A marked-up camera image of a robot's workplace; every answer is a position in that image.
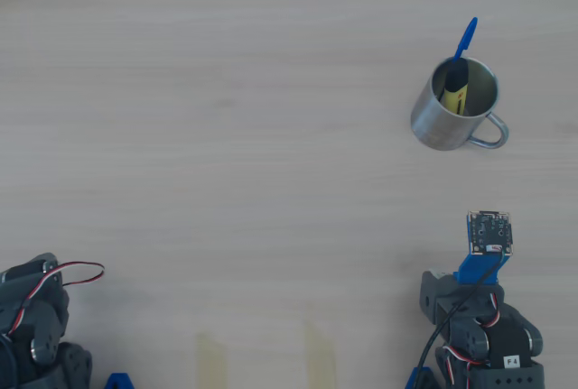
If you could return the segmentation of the grey camera-carrying gripper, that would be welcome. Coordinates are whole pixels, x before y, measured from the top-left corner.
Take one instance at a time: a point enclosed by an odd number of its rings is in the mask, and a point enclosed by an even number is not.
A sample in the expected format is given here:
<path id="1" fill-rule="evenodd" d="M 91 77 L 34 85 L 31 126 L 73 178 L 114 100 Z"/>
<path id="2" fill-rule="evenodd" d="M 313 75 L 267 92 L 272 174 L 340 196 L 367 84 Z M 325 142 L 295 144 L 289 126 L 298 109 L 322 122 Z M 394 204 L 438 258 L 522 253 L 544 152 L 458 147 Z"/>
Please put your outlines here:
<path id="1" fill-rule="evenodd" d="M 422 274 L 419 304 L 424 315 L 433 323 L 441 323 L 446 314 L 472 289 L 473 284 L 459 284 L 452 274 L 425 271 Z M 504 289 L 499 284 L 482 284 L 454 314 L 455 318 L 493 317 L 496 309 L 490 295 L 494 294 L 500 305 L 505 298 Z"/>

